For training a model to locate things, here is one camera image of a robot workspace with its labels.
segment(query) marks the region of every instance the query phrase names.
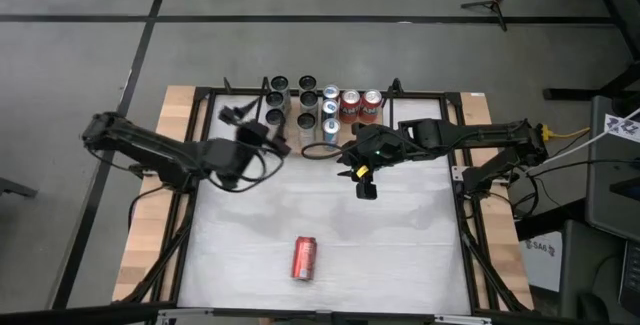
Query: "tripod stand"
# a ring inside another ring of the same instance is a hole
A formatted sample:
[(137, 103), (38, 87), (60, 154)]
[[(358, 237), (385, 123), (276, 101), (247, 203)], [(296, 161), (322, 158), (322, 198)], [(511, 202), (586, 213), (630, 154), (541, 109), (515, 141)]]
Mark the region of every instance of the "tripod stand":
[(477, 1), (462, 4), (460, 5), (460, 7), (463, 9), (469, 9), (476, 6), (482, 6), (489, 9), (489, 11), (496, 14), (496, 16), (498, 17), (498, 23), (500, 24), (502, 31), (507, 31), (507, 24), (504, 22), (504, 16), (502, 16), (502, 10), (500, 10), (500, 2), (502, 2), (502, 0)]

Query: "sticker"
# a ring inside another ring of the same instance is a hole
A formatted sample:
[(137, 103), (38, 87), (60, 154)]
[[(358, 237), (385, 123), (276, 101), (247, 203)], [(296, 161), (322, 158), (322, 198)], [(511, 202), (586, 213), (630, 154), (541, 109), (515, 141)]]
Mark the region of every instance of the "sticker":
[(609, 134), (616, 135), (627, 140), (640, 143), (640, 123), (632, 120), (624, 120), (617, 116), (606, 114), (604, 117), (605, 129), (611, 129), (618, 125), (617, 128), (609, 131)]

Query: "red soda can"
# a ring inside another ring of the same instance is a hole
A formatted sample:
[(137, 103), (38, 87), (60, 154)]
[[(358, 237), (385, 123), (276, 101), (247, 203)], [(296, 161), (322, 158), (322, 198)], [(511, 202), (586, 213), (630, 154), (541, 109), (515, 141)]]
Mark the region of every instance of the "red soda can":
[(345, 90), (340, 98), (340, 121), (351, 124), (358, 120), (360, 111), (360, 93), (356, 90)]
[(382, 104), (382, 94), (378, 90), (367, 90), (362, 97), (360, 106), (360, 121), (372, 123), (378, 118), (378, 111)]
[(291, 277), (297, 280), (312, 280), (313, 265), (316, 262), (316, 238), (298, 236), (293, 253)]

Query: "blue and white can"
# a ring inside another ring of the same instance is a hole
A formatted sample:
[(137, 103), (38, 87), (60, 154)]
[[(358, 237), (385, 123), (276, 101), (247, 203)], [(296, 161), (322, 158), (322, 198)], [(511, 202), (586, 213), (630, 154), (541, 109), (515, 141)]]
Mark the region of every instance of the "blue and white can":
[(331, 100), (331, 99), (327, 99), (327, 100), (323, 101), (322, 102), (321, 115), (320, 115), (322, 123), (324, 124), (324, 122), (327, 119), (335, 119), (335, 118), (337, 118), (339, 109), (340, 108), (338, 107), (338, 102), (337, 101)]
[(322, 99), (340, 100), (340, 89), (337, 85), (329, 84), (322, 90)]
[[(340, 121), (338, 119), (327, 119), (322, 123), (323, 141), (338, 145), (338, 134), (340, 134)], [(325, 146), (327, 151), (338, 150), (337, 147)]]

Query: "black stand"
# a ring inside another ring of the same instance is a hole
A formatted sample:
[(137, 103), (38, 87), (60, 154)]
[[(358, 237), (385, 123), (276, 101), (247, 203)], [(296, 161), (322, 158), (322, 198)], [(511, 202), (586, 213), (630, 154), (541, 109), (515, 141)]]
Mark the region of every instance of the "black stand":
[(612, 0), (602, 0), (613, 23), (616, 25), (618, 30), (620, 30), (620, 34), (624, 39), (627, 48), (629, 49), (629, 53), (631, 54), (631, 58), (633, 59), (633, 64), (631, 64), (622, 74), (616, 76), (613, 80), (609, 81), (608, 84), (601, 87), (600, 89), (554, 89), (547, 88), (542, 90), (542, 96), (544, 96), (545, 100), (573, 100), (573, 101), (589, 101), (592, 97), (597, 95), (602, 96), (620, 96), (625, 95), (623, 90), (640, 80), (640, 50), (638, 50), (633, 38), (629, 34), (627, 30), (627, 25), (625, 21), (620, 16), (618, 9)]
[(27, 198), (33, 198), (38, 192), (24, 185), (20, 185), (18, 183), (14, 183), (13, 181), (0, 178), (0, 195), (2, 195), (3, 193), (14, 193)]
[(487, 0), (487, 1), (477, 1), (472, 3), (465, 3), (460, 5), (463, 9), (469, 9), (476, 6), (482, 6), (484, 8), (489, 9), (492, 13), (496, 14), (498, 17), (498, 23), (502, 28), (502, 31), (507, 31), (507, 24), (504, 22), (504, 16), (502, 16), (502, 10), (500, 10), (500, 2), (502, 0)]
[(556, 89), (546, 88), (542, 90), (542, 96), (545, 100), (572, 100), (572, 101), (589, 101), (594, 96), (620, 96), (626, 95), (624, 89), (640, 80), (640, 62), (634, 62), (616, 76), (613, 80), (600, 89)]

